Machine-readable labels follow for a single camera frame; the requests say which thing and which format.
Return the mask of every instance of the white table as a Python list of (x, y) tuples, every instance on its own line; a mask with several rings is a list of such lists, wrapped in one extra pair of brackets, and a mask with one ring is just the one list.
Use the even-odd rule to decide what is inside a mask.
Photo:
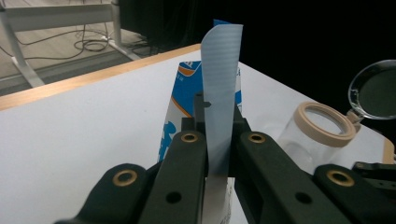
[[(142, 59), (146, 64), (135, 70), (114, 68), (119, 75), (30, 103), (20, 97), (13, 106), (10, 98), (18, 99), (0, 97), (0, 223), (50, 224), (74, 217), (108, 169), (125, 162), (152, 166), (177, 66), (186, 61), (200, 61), (200, 51), (158, 63)], [(243, 116), (253, 131), (277, 139), (294, 108), (313, 99), (239, 66)], [(363, 126), (340, 165), (382, 161), (385, 142)], [(247, 223), (236, 196), (231, 223)]]

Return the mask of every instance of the light blue paper strip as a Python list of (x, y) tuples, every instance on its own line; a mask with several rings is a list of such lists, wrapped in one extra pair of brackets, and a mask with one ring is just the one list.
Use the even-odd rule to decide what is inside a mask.
[(204, 83), (205, 135), (209, 160), (205, 183), (203, 223), (228, 223), (227, 181), (235, 106), (235, 74), (239, 62), (242, 25), (212, 28), (201, 44)]

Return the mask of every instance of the beige rim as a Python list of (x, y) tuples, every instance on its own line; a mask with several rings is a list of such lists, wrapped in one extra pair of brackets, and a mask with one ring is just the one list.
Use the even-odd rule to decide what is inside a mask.
[[(321, 129), (306, 116), (306, 110), (310, 109), (332, 118), (337, 122), (338, 127), (343, 131), (341, 134), (330, 133)], [(329, 147), (344, 147), (356, 135), (353, 124), (341, 113), (333, 108), (314, 102), (305, 102), (300, 104), (294, 112), (294, 121), (300, 130), (311, 139), (320, 142)]]

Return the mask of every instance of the white metal table frame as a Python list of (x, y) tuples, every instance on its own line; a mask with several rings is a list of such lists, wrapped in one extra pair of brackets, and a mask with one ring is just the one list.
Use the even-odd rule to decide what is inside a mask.
[(114, 27), (114, 41), (108, 40), (109, 45), (133, 61), (140, 59), (139, 56), (122, 46), (119, 0), (112, 0), (110, 4), (55, 7), (4, 8), (0, 5), (0, 22), (4, 26), (7, 39), (14, 53), (12, 62), (33, 88), (45, 84), (24, 59), (15, 32), (111, 21)]

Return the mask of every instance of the floor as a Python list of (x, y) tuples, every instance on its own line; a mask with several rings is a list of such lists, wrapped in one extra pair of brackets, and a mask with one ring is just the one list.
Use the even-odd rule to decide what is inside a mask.
[[(50, 7), (68, 5), (109, 4), (111, 0), (0, 0), (8, 7)], [(95, 70), (131, 61), (107, 44), (104, 37), (113, 37), (112, 22), (85, 24), (46, 30), (17, 32), (26, 62), (48, 84)], [(90, 44), (81, 46), (81, 40)], [(140, 34), (121, 30), (122, 45), (140, 58), (151, 51)], [(31, 89), (11, 60), (12, 49), (0, 24), (0, 95)]]

